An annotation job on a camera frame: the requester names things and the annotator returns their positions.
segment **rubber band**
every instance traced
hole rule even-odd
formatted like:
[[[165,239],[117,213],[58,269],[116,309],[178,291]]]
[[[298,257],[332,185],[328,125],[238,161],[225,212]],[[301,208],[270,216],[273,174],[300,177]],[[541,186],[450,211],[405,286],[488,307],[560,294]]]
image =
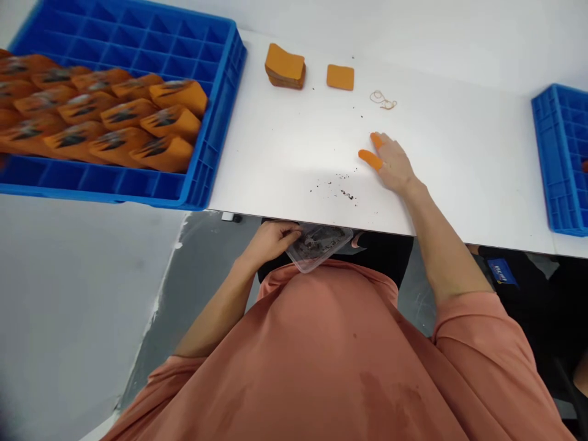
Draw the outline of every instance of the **rubber band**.
[[[391,110],[396,107],[396,104],[398,104],[396,101],[387,100],[384,94],[379,90],[373,91],[370,94],[369,99],[376,104],[383,104],[380,108],[384,110]]]

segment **blue plastic crate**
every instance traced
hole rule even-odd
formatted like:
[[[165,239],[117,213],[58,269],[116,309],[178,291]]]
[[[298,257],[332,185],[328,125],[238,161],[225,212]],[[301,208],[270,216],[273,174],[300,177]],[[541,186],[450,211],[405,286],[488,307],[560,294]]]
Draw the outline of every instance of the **blue plastic crate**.
[[[551,228],[588,236],[588,93],[552,85],[531,103]]]
[[[11,156],[0,192],[192,211],[208,206],[247,57],[234,21],[141,0],[41,0],[10,50],[62,66],[193,78],[209,102],[185,175]]]

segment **pink shirt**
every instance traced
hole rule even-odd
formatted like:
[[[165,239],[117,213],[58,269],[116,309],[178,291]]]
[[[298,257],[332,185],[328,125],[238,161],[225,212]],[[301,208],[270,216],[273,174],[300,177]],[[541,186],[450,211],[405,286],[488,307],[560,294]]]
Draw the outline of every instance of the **pink shirt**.
[[[574,439],[496,294],[440,305],[432,341],[397,297],[349,263],[279,268],[209,357],[170,357],[104,439]]]

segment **gray floor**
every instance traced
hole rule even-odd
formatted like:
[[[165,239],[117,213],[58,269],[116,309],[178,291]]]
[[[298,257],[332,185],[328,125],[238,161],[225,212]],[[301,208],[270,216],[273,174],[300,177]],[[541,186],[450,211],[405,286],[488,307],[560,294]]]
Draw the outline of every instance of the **gray floor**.
[[[205,211],[187,218],[180,237],[182,246],[174,253],[164,282],[159,310],[141,345],[119,408],[125,409],[145,386],[147,376],[172,353],[182,335],[204,308],[227,275],[233,261],[245,249],[260,225],[258,217],[244,217],[241,223],[221,221],[221,213]],[[536,257],[552,273],[547,258]],[[254,282],[247,309],[257,298],[259,283]],[[415,241],[400,289],[398,309],[424,335],[430,336],[435,324],[435,303],[426,279],[423,259]],[[573,408],[558,403],[560,412],[573,418]]]

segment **white table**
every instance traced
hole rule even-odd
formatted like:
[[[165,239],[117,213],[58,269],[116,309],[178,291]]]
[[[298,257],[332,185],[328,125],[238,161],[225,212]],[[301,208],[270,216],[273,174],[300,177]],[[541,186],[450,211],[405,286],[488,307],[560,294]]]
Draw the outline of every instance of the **white table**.
[[[211,209],[412,235],[400,199],[357,157],[385,131],[465,242],[588,257],[585,240],[548,227],[529,96],[241,36],[249,57]],[[269,83],[270,42],[306,57],[302,91]],[[327,87],[329,63],[355,68],[353,92]],[[397,107],[370,101],[375,89]]]

